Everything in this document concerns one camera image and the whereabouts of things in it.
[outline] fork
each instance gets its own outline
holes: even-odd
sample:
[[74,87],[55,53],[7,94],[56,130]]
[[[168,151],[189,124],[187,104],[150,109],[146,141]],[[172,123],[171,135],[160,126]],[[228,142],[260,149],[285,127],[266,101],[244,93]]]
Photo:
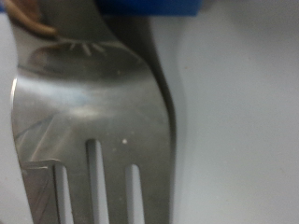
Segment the fork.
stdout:
[[147,63],[106,27],[93,0],[6,0],[19,65],[12,127],[34,223],[61,223],[54,167],[73,220],[93,224],[88,148],[102,148],[110,224],[127,224],[127,167],[139,168],[146,224],[169,223],[171,148],[164,98]]

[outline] white surface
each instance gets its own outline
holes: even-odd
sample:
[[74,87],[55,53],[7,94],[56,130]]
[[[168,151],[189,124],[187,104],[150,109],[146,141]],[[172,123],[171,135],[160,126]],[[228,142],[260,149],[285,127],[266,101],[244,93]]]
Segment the white surface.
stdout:
[[[16,56],[0,22],[0,220],[27,224],[9,126]],[[299,2],[223,0],[150,24],[177,112],[173,223],[297,224]]]

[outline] stainless steel fork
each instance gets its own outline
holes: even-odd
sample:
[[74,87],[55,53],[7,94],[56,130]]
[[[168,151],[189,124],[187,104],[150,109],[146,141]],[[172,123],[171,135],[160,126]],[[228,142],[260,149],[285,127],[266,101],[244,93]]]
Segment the stainless steel fork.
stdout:
[[148,65],[108,30],[93,0],[28,2],[5,0],[19,56],[13,134],[34,222],[60,223],[53,167],[61,164],[74,223],[94,223],[87,143],[96,140],[109,223],[128,223],[125,169],[135,164],[146,224],[168,224],[169,120]]

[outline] blue object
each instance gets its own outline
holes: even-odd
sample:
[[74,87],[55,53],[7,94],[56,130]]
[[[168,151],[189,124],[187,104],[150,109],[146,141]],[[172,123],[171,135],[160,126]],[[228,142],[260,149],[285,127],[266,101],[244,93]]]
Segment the blue object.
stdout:
[[[96,0],[103,14],[195,16],[201,0]],[[0,12],[4,11],[0,0]]]

